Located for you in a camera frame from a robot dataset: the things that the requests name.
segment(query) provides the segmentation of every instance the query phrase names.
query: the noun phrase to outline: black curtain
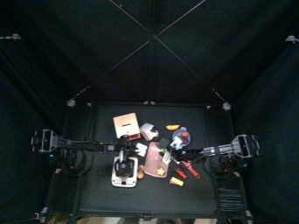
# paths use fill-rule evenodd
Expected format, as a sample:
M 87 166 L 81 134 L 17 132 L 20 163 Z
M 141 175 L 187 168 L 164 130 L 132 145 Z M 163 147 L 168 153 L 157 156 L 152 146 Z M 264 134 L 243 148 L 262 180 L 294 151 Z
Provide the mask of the black curtain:
M 0 23 L 0 36 L 11 36 Z M 61 131 L 65 102 L 21 40 L 0 39 L 0 222 L 27 219 L 44 205 L 51 173 L 32 153 L 36 130 Z
M 264 156 L 254 159 L 247 198 L 256 217 L 299 220 L 299 45 L 286 44 L 276 60 L 235 105 L 238 134 L 258 134 Z

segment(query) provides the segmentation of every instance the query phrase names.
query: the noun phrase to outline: white object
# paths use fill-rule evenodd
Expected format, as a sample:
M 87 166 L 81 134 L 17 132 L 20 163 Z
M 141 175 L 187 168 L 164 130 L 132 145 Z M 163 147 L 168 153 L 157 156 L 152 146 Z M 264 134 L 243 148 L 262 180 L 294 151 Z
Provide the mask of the white object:
M 172 161 L 172 155 L 171 153 L 167 151 L 164 154 L 163 154 L 163 162 L 168 165 Z
M 223 103 L 223 108 L 224 108 L 224 110 L 230 110 L 231 109 L 231 105 L 227 102 L 224 102 Z
M 145 123 L 140 127 L 140 133 L 141 133 L 145 141 L 151 141 L 159 135 L 157 130 L 155 129 L 155 126 L 149 123 Z
M 111 178 L 112 186 L 120 186 L 120 187 L 133 187 L 133 186 L 136 186 L 137 158 L 136 157 L 129 157 L 129 159 L 135 160 L 133 177 L 132 178 L 120 178 L 120 177 L 117 177 L 116 170 L 115 170 L 115 163 L 119 160 L 119 157 L 115 157 L 115 163 L 113 163 L 113 169 L 112 169 L 112 178 Z
M 76 101 L 73 99 L 68 100 L 68 107 L 75 107 Z
M 286 38 L 284 41 L 286 41 L 286 42 L 294 42 L 294 44 L 295 44 L 295 41 L 299 42 L 299 39 L 298 39 L 294 35 L 291 35 L 291 36 L 288 36 L 288 37 Z
M 137 150 L 136 150 L 137 151 L 137 155 L 140 157 L 144 157 L 145 156 L 145 151 L 147 151 L 147 146 L 143 145 L 141 143 L 137 143 L 135 147 L 137 148 Z
M 140 137 L 140 129 L 136 121 L 136 113 L 113 117 L 116 137 L 128 136 L 129 140 Z
M 171 143 L 171 146 L 179 150 L 180 149 L 180 146 L 181 146 L 181 143 L 183 143 L 183 140 L 176 136 L 173 139 L 172 139 L 172 143 Z

